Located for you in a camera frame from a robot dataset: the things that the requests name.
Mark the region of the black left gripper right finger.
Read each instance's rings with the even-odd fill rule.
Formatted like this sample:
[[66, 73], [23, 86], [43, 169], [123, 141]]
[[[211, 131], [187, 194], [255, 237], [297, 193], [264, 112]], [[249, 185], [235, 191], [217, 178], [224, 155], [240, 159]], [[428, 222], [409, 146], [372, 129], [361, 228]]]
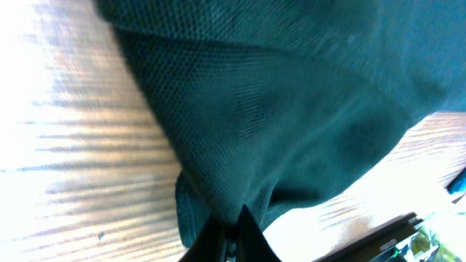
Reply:
[[280, 262], [246, 205], [237, 221], [236, 262]]

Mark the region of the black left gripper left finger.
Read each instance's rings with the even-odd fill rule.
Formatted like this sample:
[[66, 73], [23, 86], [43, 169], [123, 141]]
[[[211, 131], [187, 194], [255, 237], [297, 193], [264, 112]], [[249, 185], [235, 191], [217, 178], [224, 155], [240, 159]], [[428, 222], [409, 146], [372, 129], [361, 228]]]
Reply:
[[179, 262], [226, 262], [226, 235], [223, 226], [210, 216], [194, 244]]

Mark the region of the blue polo shirt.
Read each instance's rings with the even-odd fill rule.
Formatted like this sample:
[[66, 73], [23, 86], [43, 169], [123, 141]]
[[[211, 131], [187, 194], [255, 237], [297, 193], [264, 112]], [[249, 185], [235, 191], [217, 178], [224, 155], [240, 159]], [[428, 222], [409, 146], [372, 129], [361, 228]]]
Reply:
[[466, 189], [466, 169], [463, 169], [453, 181], [451, 181], [446, 190], [450, 194], [463, 194]]

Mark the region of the black polo shirt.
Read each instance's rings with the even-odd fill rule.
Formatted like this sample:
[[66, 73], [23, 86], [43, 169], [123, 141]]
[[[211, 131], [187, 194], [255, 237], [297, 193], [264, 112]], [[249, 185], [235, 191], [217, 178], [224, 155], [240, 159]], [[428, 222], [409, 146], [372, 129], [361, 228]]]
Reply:
[[465, 109], [457, 0], [99, 0], [181, 164], [178, 228], [325, 202], [436, 111]]

